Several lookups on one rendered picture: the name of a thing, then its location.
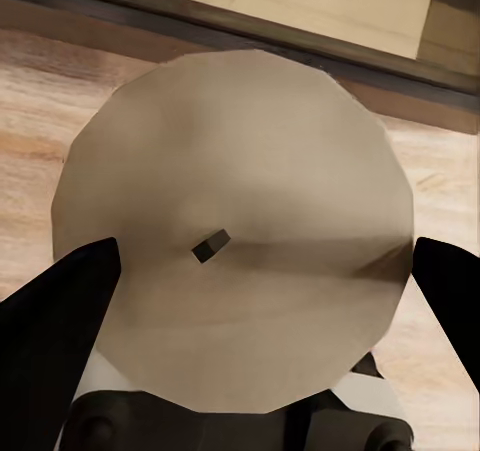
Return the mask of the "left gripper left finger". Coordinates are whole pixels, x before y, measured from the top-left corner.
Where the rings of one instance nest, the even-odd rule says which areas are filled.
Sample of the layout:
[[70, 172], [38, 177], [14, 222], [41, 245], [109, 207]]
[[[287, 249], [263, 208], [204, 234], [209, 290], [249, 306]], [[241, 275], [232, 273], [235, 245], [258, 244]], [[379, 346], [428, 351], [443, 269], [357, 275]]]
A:
[[0, 451], [53, 451], [121, 275], [115, 237], [0, 303]]

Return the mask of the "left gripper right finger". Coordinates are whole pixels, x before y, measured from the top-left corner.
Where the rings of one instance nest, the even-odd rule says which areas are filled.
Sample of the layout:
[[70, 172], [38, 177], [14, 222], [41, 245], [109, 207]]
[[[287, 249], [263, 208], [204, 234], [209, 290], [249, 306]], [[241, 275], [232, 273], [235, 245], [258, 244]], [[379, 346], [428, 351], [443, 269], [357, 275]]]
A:
[[480, 394], [480, 257], [420, 237], [412, 275]]

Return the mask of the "pillar candle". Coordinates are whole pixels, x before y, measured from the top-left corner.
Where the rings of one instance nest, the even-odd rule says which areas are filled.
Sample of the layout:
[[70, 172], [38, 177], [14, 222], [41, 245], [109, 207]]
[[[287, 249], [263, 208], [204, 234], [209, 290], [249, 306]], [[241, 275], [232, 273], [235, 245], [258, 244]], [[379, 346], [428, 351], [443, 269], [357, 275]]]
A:
[[260, 49], [187, 53], [118, 87], [71, 142], [51, 224], [55, 264], [116, 238], [93, 349], [195, 413], [332, 389], [388, 333], [415, 248], [384, 124]]

